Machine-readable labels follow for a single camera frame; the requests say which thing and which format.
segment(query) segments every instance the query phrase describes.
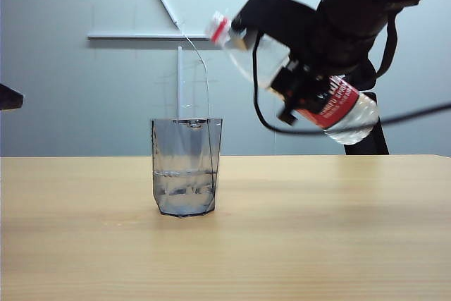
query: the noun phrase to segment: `wire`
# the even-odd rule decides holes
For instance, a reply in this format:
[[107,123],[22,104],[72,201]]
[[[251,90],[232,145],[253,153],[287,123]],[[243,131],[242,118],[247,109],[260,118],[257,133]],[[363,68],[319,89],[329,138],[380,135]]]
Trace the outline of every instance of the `wire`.
[[[291,134],[291,135],[310,135],[310,136],[320,136],[324,135],[324,132],[322,130],[294,130],[294,129],[282,129],[277,128],[270,123],[268,123],[265,118],[263,117],[263,114],[261,113],[260,106],[259,106],[259,81],[257,77],[257,49],[259,47],[260,39],[263,36],[262,32],[259,32],[257,35],[257,40],[254,45],[254,50],[252,51],[252,68],[253,68],[253,81],[254,81],[254,108],[255,112],[257,113],[257,116],[263,126],[268,128],[269,130],[272,130],[273,132],[281,133],[281,134]],[[435,113],[439,113],[442,111],[447,111],[451,109],[451,102],[447,102],[444,104],[440,104],[437,106],[430,106],[425,109],[420,109],[418,111],[413,111],[411,113],[402,114],[399,116],[393,116],[391,118],[387,118],[383,121],[381,121],[381,124],[384,126],[387,125],[395,125],[397,123],[404,123],[405,121],[418,119],[424,116],[430,116]],[[333,130],[334,133],[341,133],[341,132],[351,132],[356,130],[361,130],[363,128],[372,128],[374,124],[366,124],[366,125],[359,125],[359,126],[353,126],[349,128],[343,128],[339,130]]]
[[199,50],[196,48],[194,43],[191,41],[190,38],[183,32],[182,28],[176,23],[178,30],[180,33],[182,33],[183,37],[186,38],[186,40],[191,44],[192,48],[196,51],[198,57],[200,58],[200,61],[202,62],[202,65],[204,65],[204,71],[205,71],[205,84],[206,84],[206,103],[208,105],[209,110],[209,118],[211,117],[211,106],[210,106],[210,86],[209,86],[209,73],[206,69],[205,60],[202,58],[202,56],[199,53]]

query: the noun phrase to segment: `red bottle label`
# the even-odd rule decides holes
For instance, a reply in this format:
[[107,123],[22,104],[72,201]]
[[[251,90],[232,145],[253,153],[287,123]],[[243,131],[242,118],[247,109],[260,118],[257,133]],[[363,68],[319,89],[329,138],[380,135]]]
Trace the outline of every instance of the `red bottle label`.
[[340,121],[354,107],[359,98],[359,91],[337,76],[330,77],[329,94],[330,99],[318,114],[306,109],[297,110],[323,130],[332,127]]

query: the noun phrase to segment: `light wood tabletop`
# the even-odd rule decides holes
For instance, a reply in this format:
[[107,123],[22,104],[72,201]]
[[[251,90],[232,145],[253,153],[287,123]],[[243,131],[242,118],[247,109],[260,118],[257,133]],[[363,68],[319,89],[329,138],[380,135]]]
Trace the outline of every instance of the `light wood tabletop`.
[[3,158],[2,300],[451,300],[451,158],[222,156],[185,219],[151,165]]

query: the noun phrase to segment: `transparent plastic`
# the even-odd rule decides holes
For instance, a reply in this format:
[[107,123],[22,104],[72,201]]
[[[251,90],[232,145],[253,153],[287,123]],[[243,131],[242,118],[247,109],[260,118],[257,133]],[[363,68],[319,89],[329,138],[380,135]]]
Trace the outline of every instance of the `transparent plastic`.
[[152,120],[154,198],[162,214],[214,210],[221,131],[219,118]]
[[[219,12],[213,15],[206,29],[206,35],[214,44],[223,48],[239,72],[246,79],[252,81],[252,47],[254,46],[252,36],[255,38],[255,35],[245,31],[234,32],[230,19]],[[282,66],[289,61],[290,49],[264,35],[260,41],[258,53],[259,86],[267,88]]]
[[374,100],[365,94],[360,94],[354,107],[331,128],[324,133],[342,145],[353,145],[362,141],[373,130],[373,127],[336,133],[334,130],[359,127],[360,125],[375,125],[379,120],[379,110]]
[[[254,44],[251,39],[248,39],[252,34],[248,34],[248,32],[241,32],[240,34],[233,32],[230,19],[219,12],[216,12],[211,19],[206,29],[206,34],[214,44],[223,48],[239,72],[249,81],[253,82],[252,47]],[[289,53],[290,49],[284,44],[266,35],[262,37],[257,59],[258,80],[261,88],[269,88],[279,70],[288,63]],[[335,131],[359,127],[360,125],[374,126],[378,122],[379,114],[375,101],[362,93],[359,94],[349,84],[346,85],[346,88],[352,88],[359,95],[357,102],[341,120],[331,128],[325,129],[324,133],[340,144],[353,145],[368,136],[373,130],[373,127],[341,133]]]

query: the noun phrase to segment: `plastic water bottle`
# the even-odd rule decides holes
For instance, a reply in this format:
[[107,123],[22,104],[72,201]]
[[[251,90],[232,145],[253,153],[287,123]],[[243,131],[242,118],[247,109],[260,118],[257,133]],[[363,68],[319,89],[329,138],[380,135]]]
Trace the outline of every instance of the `plastic water bottle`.
[[[255,38],[246,32],[240,34],[231,28],[231,20],[216,12],[206,29],[211,41],[229,55],[239,72],[253,81],[252,47]],[[257,67],[259,69],[259,86],[269,90],[279,70],[288,63],[290,49],[264,36],[259,45]],[[353,145],[362,141],[378,122],[379,112],[374,100],[360,93],[353,86],[338,76],[330,77],[328,101],[321,112],[315,114],[306,109],[297,111],[325,134],[343,145]],[[341,131],[347,128],[370,126],[358,130]]]
[[[305,109],[297,110],[305,118],[324,130],[324,133],[342,145],[353,145],[362,141],[373,130],[379,120],[375,101],[338,76],[329,78],[330,88],[327,104],[321,112],[314,114]],[[358,130],[335,132],[347,128],[370,126]]]
[[[237,33],[231,28],[232,21],[216,12],[206,29],[206,35],[220,46],[230,57],[239,72],[249,81],[253,81],[252,47],[257,33]],[[259,44],[257,68],[259,69],[259,86],[267,89],[278,71],[289,61],[290,49],[277,40],[263,36]]]

